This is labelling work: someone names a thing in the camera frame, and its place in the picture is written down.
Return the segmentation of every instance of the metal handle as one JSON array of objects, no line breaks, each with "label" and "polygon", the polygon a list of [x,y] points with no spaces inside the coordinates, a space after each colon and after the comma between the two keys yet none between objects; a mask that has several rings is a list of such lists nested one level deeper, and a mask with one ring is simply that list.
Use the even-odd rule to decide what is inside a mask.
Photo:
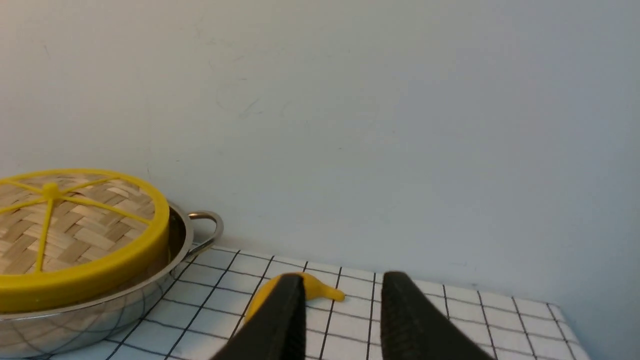
[{"label": "metal handle", "polygon": [[216,241],[220,237],[220,235],[222,235],[222,232],[225,229],[225,223],[222,222],[222,218],[220,217],[220,215],[214,213],[213,211],[204,211],[204,210],[194,211],[189,214],[189,218],[192,220],[198,220],[198,219],[213,220],[213,222],[216,223],[216,230],[213,232],[213,235],[211,235],[211,237],[207,241],[200,243],[195,248],[189,250],[186,256],[184,256],[185,260],[189,260],[197,255],[200,255],[202,252],[210,248],[211,245],[214,243],[214,241]]}]

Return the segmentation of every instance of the stainless steel pan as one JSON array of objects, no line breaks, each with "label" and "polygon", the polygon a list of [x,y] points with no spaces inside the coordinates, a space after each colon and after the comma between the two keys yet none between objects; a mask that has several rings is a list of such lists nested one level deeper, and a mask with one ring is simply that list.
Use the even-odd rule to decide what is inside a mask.
[{"label": "stainless steel pan", "polygon": [[[142,318],[178,278],[178,265],[208,249],[223,232],[220,216],[210,211],[185,214],[171,206],[169,265],[138,284],[101,299],[37,313],[0,314],[0,358],[37,357],[85,347],[128,328]],[[191,220],[216,223],[214,234],[193,247]]]}]

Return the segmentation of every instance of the white wall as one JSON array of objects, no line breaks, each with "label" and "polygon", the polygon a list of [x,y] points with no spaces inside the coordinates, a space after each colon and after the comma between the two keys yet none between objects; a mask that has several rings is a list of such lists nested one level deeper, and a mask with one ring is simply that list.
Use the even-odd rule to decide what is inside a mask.
[{"label": "white wall", "polygon": [[0,3],[0,175],[106,167],[231,247],[559,302],[640,352],[640,1]]}]

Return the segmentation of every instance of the bamboo steamer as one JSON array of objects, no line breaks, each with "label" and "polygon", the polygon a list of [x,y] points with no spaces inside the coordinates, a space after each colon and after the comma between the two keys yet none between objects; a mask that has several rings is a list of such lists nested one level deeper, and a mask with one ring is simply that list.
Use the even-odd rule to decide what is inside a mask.
[{"label": "bamboo steamer", "polygon": [[0,180],[0,313],[82,302],[165,266],[168,220],[162,193],[117,172]]}]

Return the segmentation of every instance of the toy banana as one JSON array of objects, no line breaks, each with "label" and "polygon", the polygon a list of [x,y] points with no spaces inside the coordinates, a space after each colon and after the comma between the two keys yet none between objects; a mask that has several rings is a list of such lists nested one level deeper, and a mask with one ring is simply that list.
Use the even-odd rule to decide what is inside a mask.
[{"label": "toy banana", "polygon": [[[326,297],[328,299],[339,302],[344,301],[344,293],[342,291],[332,288],[329,285],[323,284],[313,275],[307,274],[306,272],[295,272],[293,274],[302,277],[302,283],[305,287],[305,298],[307,300]],[[246,316],[244,318],[246,322],[251,319],[251,317],[256,313],[256,311],[258,311],[264,301],[269,297],[271,290],[273,290],[273,288],[276,286],[281,276],[282,275],[278,275],[272,278],[265,285],[262,285],[260,289],[258,289],[258,292],[253,296],[253,300],[251,301],[249,308],[246,310]]]}]

